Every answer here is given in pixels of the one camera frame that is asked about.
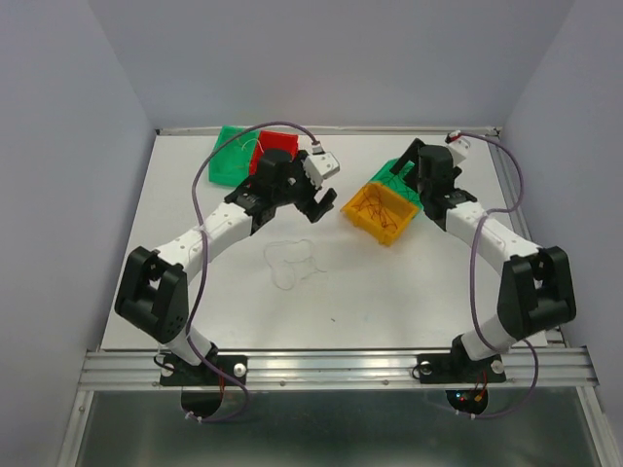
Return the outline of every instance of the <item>red plastic tray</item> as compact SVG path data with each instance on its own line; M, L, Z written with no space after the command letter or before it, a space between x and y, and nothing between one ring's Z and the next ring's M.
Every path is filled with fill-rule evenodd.
M249 164L249 174L253 175L257 169L257 162L267 149L283 149L290 153L292 159L299 150L299 136L296 134L277 133L275 131L260 131L258 143L255 145L253 157Z

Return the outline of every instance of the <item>white table surface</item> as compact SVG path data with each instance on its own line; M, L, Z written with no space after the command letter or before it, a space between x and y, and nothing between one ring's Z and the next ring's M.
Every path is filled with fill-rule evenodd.
M355 228L340 208L389 159L402 155L413 135L331 135L320 139L340 161L341 172L326 182L338 193L336 208L310 224L294 207L280 208L257 234L234 245L210 264L198 329L220 348L449 347L472 328L468 300L469 248L443 233L420 213L391 246L381 246ZM440 135L420 135L442 144ZM159 136L132 226L128 252L167 243L196 224L190 196L193 177L216 136ZM300 136L300 147L306 147ZM487 145L471 141L457 186L485 207L503 206ZM203 214L231 189L200 183ZM510 227L506 215L497 217ZM309 239L317 273L283 291L271 281L264 259L267 244ZM499 277L481 260L477 266L481 322L495 314ZM199 280L189 289L190 303ZM531 339L546 345L544 334ZM104 349L151 349L156 342L112 309Z

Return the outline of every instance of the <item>yellow plastic tray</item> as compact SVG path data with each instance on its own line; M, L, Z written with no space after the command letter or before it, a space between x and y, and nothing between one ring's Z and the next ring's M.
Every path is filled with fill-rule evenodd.
M417 206L377 182L367 183L342 208L356 227L387 246L404 232L418 211Z

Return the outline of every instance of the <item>gray wall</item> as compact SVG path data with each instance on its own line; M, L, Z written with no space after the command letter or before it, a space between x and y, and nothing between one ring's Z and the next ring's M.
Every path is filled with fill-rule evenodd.
M55 463L153 130L85 0L0 1L0 464Z
M531 233L571 258L577 319L623 441L623 2L578 0L505 124Z
M571 0L90 0L156 127L501 125Z

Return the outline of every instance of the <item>metal frame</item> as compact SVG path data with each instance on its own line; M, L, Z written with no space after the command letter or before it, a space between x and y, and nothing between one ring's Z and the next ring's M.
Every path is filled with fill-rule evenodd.
M96 352L85 358L78 383L80 391L175 390L160 386L160 369L154 366L155 351ZM221 355L244 354L248 358L246 387L250 391L313 390L425 390L469 388L473 384L420 384L411 375L420 353L430 349L318 350L318 351L219 351ZM597 377L583 348L539 348L538 386L594 386ZM502 356L508 381L490 387L528 387L534 362L525 348ZM198 389L218 390L214 387Z
M296 132L289 126L276 126L285 133ZM328 134L448 134L457 129L457 126L306 126L315 135ZM472 133L497 135L497 126L464 126L461 129ZM220 126L201 126L193 128L160 128L159 136L215 136L220 132Z
M315 126L317 134L418 134L446 133L454 128L444 127L357 127ZM471 128L473 132L497 137L493 126ZM218 128L161 129L161 135L212 135ZM511 167L496 147L490 147L495 171L508 204L517 194L512 183ZM511 215L516 232L530 238L521 210ZM598 380L588 351L568 348L559 328L548 331L549 347L537 350L540 364L539 387L577 387L578 397L588 422L590 435L600 462L606 467L623 465L609 424L602 412L594 386ZM157 391L179 390L159 384L160 369L153 364L153 351L98 351L85 357L78 383L78 393L72 408L57 465L75 465L92 406L94 391ZM298 390L426 390L471 387L466 385L422 385L411 376L420 353L444 352L448 349L385 349L385 350L291 350L257 351L232 350L221 354L244 353L248 356L247 387L251 391ZM533 377L533 361L525 348L503 355L508 381L491 387L528 387ZM196 388L217 390L217 388Z
M65 431L65 438L60 448L60 455L56 465L67 467L76 465L80 453L80 445L85 435L87 421L93 402L92 391L78 391L74 406L71 408L69 423Z

